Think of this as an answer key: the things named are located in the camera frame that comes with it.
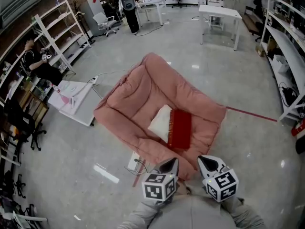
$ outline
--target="brown wall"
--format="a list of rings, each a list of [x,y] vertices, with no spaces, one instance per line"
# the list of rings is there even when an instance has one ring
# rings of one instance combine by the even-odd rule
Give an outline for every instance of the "brown wall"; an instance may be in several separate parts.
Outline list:
[[[31,17],[35,16],[36,14],[42,15],[49,9],[55,6],[56,0],[43,0],[36,4],[33,8],[25,12],[23,15],[21,15],[16,21],[9,26],[9,28],[4,31],[0,36],[0,55],[4,53],[4,51],[7,49],[7,47],[14,41],[14,39],[22,32],[24,29],[28,27],[28,25],[31,23]],[[74,0],[68,0],[71,8],[73,8],[73,1]],[[77,0],[77,5],[81,5],[86,0]]]

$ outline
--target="white cushion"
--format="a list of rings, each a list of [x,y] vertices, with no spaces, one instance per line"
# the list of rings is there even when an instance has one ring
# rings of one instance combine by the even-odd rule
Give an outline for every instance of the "white cushion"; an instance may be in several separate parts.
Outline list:
[[[164,105],[159,110],[159,112],[148,127],[148,130],[155,133],[166,143],[168,141],[168,130],[170,127],[171,110],[172,108],[170,106],[168,106],[167,104]]]

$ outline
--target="red pillow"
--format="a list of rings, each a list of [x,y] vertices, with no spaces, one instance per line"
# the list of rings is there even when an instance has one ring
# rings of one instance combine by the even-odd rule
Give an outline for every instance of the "red pillow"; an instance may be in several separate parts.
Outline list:
[[[188,112],[179,109],[171,110],[167,142],[169,148],[190,148],[191,118],[192,115]]]

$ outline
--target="refrigerator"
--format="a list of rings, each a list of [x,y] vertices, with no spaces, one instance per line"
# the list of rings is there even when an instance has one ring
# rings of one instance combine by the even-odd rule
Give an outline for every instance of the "refrigerator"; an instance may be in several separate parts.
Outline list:
[[[103,35],[105,30],[100,31],[97,22],[93,19],[93,16],[100,12],[105,14],[100,0],[87,0],[80,6],[80,10],[84,13],[84,19],[86,20],[92,35]]]

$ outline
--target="gray concrete floor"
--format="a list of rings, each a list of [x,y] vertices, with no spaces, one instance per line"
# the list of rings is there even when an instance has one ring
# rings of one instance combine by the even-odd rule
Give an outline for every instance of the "gray concrete floor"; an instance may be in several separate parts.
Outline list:
[[[121,26],[117,34],[95,38],[93,47],[74,64],[77,74],[71,80],[86,82],[99,73],[129,69],[154,52],[215,101],[277,119],[282,112],[279,92],[266,58],[255,52],[255,37],[242,24],[234,52],[228,23],[222,33],[206,31],[200,45],[200,23],[191,19],[198,16],[197,11],[197,7],[168,8],[170,23],[142,37]],[[145,23],[139,35],[160,25],[156,11],[150,15],[151,23]],[[98,91],[105,94],[124,73],[100,76]],[[85,127],[52,107],[43,123],[48,132],[40,138],[41,152],[32,151],[28,144],[22,148],[22,165],[16,174],[23,175],[27,198],[16,200],[24,206],[33,203],[38,215],[49,219],[46,228],[118,226],[142,200],[140,182],[132,188],[135,177],[124,168],[132,151],[97,122]],[[240,179],[238,195],[270,229],[294,228],[305,204],[305,187],[300,186],[304,157],[296,154],[290,129],[280,122],[228,110],[210,152],[235,169]],[[119,183],[96,172],[96,164]]]

